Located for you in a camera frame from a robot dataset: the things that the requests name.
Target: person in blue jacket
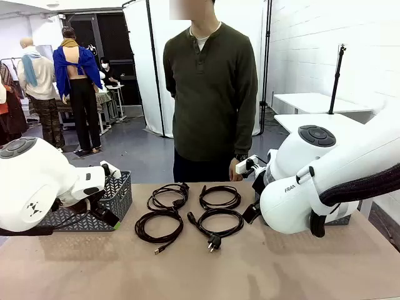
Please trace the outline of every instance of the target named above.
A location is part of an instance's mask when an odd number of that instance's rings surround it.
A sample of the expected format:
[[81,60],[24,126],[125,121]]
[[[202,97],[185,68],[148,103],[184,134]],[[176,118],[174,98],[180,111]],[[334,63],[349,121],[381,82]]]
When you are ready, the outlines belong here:
[[103,87],[93,53],[79,47],[74,29],[64,27],[62,36],[64,41],[53,53],[57,88],[64,104],[69,95],[81,155],[84,156],[101,150],[96,92]]

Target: dark green henley shirt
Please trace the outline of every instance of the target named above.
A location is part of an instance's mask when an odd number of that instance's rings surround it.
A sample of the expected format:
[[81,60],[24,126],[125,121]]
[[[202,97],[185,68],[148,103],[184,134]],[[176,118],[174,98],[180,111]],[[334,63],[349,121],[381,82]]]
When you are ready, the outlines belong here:
[[249,38],[223,23],[200,51],[187,29],[167,42],[164,70],[178,154],[190,161],[247,154],[258,91]]

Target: door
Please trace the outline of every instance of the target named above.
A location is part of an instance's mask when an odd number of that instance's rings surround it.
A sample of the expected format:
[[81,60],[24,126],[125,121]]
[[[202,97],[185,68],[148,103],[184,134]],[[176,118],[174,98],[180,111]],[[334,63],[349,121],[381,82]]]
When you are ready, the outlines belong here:
[[123,105],[141,105],[133,53],[129,43],[125,17],[121,12],[68,15],[65,24],[74,28],[77,43],[96,48],[95,57],[110,60],[110,66],[121,76]]

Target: camouflage pants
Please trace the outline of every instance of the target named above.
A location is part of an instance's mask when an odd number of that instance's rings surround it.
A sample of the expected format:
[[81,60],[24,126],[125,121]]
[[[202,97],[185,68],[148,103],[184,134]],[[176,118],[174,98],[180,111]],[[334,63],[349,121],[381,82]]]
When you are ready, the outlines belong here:
[[29,96],[43,128],[43,139],[56,148],[65,146],[55,99],[39,100]]

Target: blue jacket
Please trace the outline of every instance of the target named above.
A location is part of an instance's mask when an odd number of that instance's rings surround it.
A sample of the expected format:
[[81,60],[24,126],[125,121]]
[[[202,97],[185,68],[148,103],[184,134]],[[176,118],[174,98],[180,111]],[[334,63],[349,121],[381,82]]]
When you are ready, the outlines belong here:
[[77,73],[79,75],[84,75],[83,71],[86,73],[88,78],[90,78],[95,85],[102,89],[103,86],[100,80],[99,69],[96,64],[93,53],[83,47],[79,47],[79,61],[77,64],[67,62],[63,47],[58,47],[54,51],[52,58],[54,60],[54,68],[56,72],[57,88],[60,93],[61,99],[63,95],[68,96],[71,90],[71,85],[69,84],[67,66],[76,66]]

